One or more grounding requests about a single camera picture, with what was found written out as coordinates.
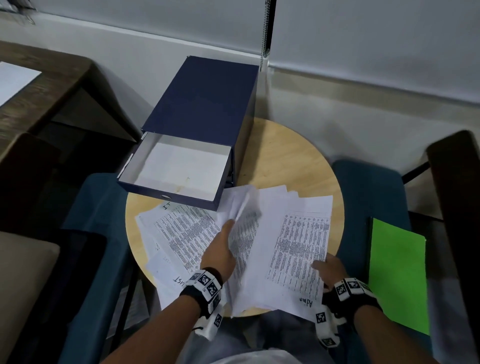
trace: blue box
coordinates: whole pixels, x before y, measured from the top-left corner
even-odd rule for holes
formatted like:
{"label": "blue box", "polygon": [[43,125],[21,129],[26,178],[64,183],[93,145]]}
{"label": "blue box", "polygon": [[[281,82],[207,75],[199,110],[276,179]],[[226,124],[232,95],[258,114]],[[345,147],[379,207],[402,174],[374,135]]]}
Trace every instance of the blue box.
{"label": "blue box", "polygon": [[255,111],[258,66],[189,56],[118,175],[128,192],[216,211],[237,182]]}

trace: wrist strap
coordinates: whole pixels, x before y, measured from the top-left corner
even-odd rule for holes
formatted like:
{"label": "wrist strap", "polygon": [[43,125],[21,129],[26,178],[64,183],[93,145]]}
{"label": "wrist strap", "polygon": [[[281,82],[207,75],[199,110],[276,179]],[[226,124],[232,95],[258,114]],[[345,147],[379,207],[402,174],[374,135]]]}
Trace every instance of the wrist strap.
{"label": "wrist strap", "polygon": [[336,317],[344,317],[352,325],[356,311],[362,306],[374,306],[383,311],[370,288],[356,278],[345,278],[337,282],[333,290],[324,293],[322,304]]}
{"label": "wrist strap", "polygon": [[180,293],[180,296],[188,295],[194,298],[200,306],[200,317],[205,316],[205,318],[210,317],[221,299],[222,285],[218,282],[215,275],[209,271],[211,269],[213,268],[197,270],[185,282],[184,289]]}

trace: green paper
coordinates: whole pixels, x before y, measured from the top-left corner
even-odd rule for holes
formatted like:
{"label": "green paper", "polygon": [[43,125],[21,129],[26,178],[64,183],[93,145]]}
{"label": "green paper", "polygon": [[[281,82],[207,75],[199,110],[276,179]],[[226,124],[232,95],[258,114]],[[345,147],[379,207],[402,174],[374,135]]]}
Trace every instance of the green paper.
{"label": "green paper", "polygon": [[429,335],[425,237],[374,218],[368,285],[388,318]]}

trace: person's left hand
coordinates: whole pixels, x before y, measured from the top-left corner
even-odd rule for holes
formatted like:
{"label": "person's left hand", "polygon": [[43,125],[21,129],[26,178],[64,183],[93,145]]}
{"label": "person's left hand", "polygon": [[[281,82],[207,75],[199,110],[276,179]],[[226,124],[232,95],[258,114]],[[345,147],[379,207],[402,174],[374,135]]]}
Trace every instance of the person's left hand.
{"label": "person's left hand", "polygon": [[228,220],[205,250],[200,262],[200,269],[215,268],[222,276],[223,283],[227,282],[235,269],[236,260],[228,248],[228,235],[235,224],[235,220]]}

